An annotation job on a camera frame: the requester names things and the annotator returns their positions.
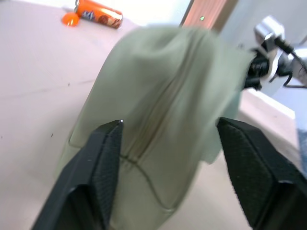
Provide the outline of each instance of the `door frame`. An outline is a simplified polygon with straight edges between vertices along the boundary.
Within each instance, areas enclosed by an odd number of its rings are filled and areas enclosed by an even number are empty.
[[[191,10],[192,5],[195,3],[195,0],[191,0],[187,10],[181,20],[180,26],[184,25],[187,16]],[[227,2],[225,3],[225,5],[222,8],[222,11],[220,12],[219,17],[217,18],[217,20],[215,21],[212,29],[215,30],[216,32],[220,33],[223,29],[223,27],[225,26],[228,18],[230,17],[231,13],[234,11],[236,5],[238,3],[238,0],[227,0]]]

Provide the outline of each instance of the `orange can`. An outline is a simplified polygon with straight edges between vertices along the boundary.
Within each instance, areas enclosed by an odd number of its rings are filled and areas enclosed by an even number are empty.
[[[116,29],[121,26],[123,21],[123,14],[120,11],[90,0],[76,0],[75,12],[79,17]]]

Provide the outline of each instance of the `black cable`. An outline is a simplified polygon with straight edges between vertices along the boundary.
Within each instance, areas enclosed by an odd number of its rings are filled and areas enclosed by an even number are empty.
[[[276,38],[275,39],[275,44],[282,49],[285,53],[287,54],[292,54],[294,59],[296,59],[301,66],[304,68],[306,74],[307,74],[307,65],[306,63],[296,54],[296,52],[294,51],[294,47],[291,46],[290,44],[288,44],[286,41],[282,40],[281,38]],[[296,88],[296,89],[307,89],[306,85],[288,85],[289,82],[292,79],[292,74],[289,75],[287,81],[283,84],[284,87],[286,88]]]

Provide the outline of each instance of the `wall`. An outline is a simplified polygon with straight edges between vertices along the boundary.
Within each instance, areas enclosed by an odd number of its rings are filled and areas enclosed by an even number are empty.
[[[307,1],[305,0],[240,0],[230,16],[221,37],[245,47],[256,45],[253,28],[265,16],[272,15],[285,27],[286,39],[299,42],[307,34]]]
[[[291,84],[299,84],[299,82],[293,80]],[[281,88],[272,98],[295,111],[297,127],[305,132],[307,131],[306,89]]]
[[[43,5],[73,8],[75,0],[23,0]],[[190,0],[95,0],[123,12],[138,25],[179,25]]]

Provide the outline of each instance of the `sage green fabric pouch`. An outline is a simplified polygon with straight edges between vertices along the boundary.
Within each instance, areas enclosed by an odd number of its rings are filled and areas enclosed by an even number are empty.
[[[156,230],[181,204],[200,160],[221,149],[254,54],[200,28],[141,28],[113,48],[68,138],[58,175],[98,126],[124,120],[111,226]]]

